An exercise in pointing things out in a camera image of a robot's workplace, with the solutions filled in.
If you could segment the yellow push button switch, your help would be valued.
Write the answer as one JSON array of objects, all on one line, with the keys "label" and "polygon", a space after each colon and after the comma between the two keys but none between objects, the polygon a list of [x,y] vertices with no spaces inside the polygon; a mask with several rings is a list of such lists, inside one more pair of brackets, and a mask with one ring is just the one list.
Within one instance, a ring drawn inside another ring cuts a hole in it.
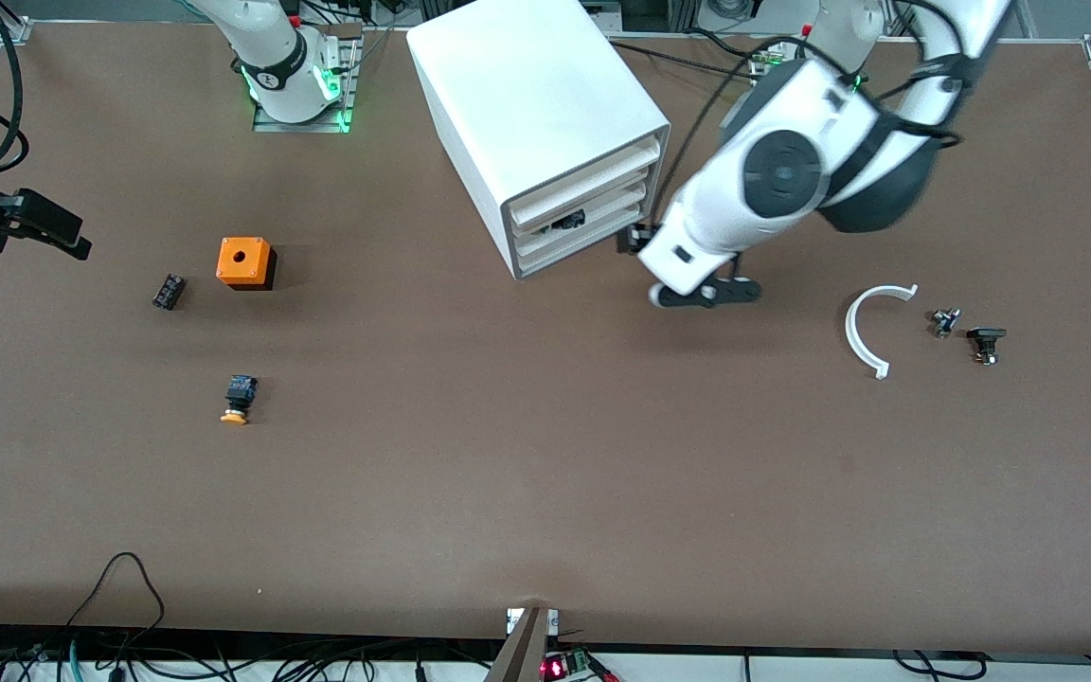
[{"label": "yellow push button switch", "polygon": [[220,417],[223,423],[247,424],[248,414],[254,404],[259,388],[256,376],[233,375],[226,388],[226,408]]}]

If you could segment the orange box with hole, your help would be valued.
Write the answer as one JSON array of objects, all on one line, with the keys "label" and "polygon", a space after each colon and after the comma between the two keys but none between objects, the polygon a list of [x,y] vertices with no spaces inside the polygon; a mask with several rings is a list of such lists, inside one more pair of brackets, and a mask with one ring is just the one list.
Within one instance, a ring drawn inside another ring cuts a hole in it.
[{"label": "orange box with hole", "polygon": [[272,291],[277,265],[276,248],[262,237],[228,237],[221,239],[215,276],[233,291]]}]

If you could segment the black component with brass contacts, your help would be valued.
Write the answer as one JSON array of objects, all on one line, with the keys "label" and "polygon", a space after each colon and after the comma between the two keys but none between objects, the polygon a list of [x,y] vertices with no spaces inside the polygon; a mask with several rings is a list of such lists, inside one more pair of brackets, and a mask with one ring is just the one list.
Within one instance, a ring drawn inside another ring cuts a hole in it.
[{"label": "black component with brass contacts", "polygon": [[975,361],[984,367],[997,363],[997,342],[1008,336],[1008,330],[974,327],[966,331],[966,338],[973,342]]}]

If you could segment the circuit board with red light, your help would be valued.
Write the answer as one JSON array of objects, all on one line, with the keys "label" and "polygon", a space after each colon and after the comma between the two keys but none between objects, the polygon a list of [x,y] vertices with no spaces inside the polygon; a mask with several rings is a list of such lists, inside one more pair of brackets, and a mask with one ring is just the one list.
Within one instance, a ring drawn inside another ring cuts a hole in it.
[{"label": "circuit board with red light", "polygon": [[564,682],[592,672],[592,657],[584,649],[546,655],[540,666],[541,682]]}]

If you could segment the white semicircular plastic bracket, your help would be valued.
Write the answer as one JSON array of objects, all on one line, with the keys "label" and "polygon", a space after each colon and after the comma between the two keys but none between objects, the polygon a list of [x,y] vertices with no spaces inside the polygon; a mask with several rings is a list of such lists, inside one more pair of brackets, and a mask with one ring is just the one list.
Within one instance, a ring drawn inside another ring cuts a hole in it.
[{"label": "white semicircular plastic bracket", "polygon": [[921,287],[915,283],[910,286],[906,286],[906,288],[894,284],[874,286],[874,288],[866,289],[865,291],[862,291],[862,294],[858,295],[858,298],[850,303],[848,310],[846,311],[846,342],[848,342],[850,350],[856,355],[858,361],[865,363],[868,368],[871,368],[871,370],[873,370],[876,380],[882,381],[890,375],[890,362],[884,361],[879,355],[876,355],[870,349],[866,342],[863,342],[860,327],[858,327],[858,314],[860,314],[861,307],[865,303],[865,301],[867,301],[867,299],[878,296],[900,299],[901,301],[909,301],[909,299],[912,299],[920,289]]}]

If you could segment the brown wooden post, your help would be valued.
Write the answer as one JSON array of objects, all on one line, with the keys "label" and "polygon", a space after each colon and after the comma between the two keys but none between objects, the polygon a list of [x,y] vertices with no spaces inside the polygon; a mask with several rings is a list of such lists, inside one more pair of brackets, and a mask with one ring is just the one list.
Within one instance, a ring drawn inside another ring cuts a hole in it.
[{"label": "brown wooden post", "polygon": [[482,682],[542,682],[551,626],[558,618],[546,607],[527,607],[509,619],[509,635]]}]

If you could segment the white plastic drawer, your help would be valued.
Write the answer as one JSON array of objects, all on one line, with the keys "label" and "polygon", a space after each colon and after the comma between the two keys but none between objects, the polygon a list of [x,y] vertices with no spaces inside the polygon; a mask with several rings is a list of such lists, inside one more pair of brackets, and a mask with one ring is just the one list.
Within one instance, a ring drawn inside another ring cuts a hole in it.
[{"label": "white plastic drawer", "polygon": [[509,203],[512,234],[537,234],[583,211],[597,219],[606,212],[636,206],[648,194],[648,181],[661,159],[659,137],[649,135],[576,169]]},{"label": "white plastic drawer", "polygon": [[650,175],[646,170],[624,174],[582,198],[558,206],[533,208],[523,219],[512,220],[512,237],[518,254],[537,258],[555,246],[575,244],[583,238],[642,219],[648,199]]},{"label": "white plastic drawer", "polygon": [[[551,222],[561,219],[576,210],[584,210],[587,213],[587,222],[583,227],[572,230],[549,230]],[[531,276],[533,273],[554,266],[560,260],[579,254],[588,247],[611,238],[618,230],[639,222],[642,216],[644,216],[642,202],[611,208],[607,206],[575,208],[563,213],[558,219],[546,222],[540,229],[531,230],[523,238],[516,239],[515,255],[518,256],[520,276]]]}]

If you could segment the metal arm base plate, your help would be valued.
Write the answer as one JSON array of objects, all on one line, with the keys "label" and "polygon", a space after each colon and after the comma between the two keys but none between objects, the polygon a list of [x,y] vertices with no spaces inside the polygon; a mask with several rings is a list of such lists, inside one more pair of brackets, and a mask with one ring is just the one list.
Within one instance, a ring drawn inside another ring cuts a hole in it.
[{"label": "metal arm base plate", "polygon": [[252,130],[272,134],[349,133],[367,39],[361,34],[341,38],[316,27],[303,26],[297,31],[307,39],[305,64],[293,77],[292,86],[284,89],[277,110],[309,113],[315,108],[316,111],[292,122],[273,117],[261,105],[269,100],[269,92],[257,89],[256,83],[245,75],[248,95],[254,103]]},{"label": "metal arm base plate", "polygon": [[750,77],[754,81],[769,74],[775,65],[792,61],[796,53],[798,46],[788,41],[771,45],[766,50],[758,50],[753,55],[752,63],[750,63]]}]

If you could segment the white three-drawer cabinet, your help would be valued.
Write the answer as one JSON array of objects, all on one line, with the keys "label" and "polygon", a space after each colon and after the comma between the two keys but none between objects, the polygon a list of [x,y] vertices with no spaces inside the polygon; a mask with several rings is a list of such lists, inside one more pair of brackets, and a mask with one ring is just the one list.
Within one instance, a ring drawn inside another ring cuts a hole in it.
[{"label": "white three-drawer cabinet", "polygon": [[512,200],[655,135],[648,217],[671,125],[580,0],[473,0],[406,41],[437,139],[513,278],[527,277]]}]

